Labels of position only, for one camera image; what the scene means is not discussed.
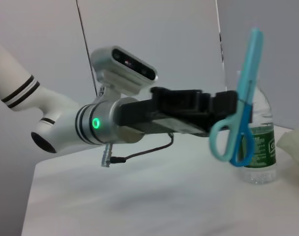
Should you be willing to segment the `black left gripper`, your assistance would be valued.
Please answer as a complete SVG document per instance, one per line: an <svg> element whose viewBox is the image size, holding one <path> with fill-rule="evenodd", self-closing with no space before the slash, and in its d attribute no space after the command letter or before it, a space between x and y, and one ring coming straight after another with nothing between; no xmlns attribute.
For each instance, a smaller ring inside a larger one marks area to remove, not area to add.
<svg viewBox="0 0 299 236"><path fill-rule="evenodd" d="M223 91L214 95L199 89L170 90L163 87L150 89L152 99L119 106L116 124L144 134L210 133L220 120L237 111L238 95ZM160 109L206 109L203 112L163 112Z"/></svg>

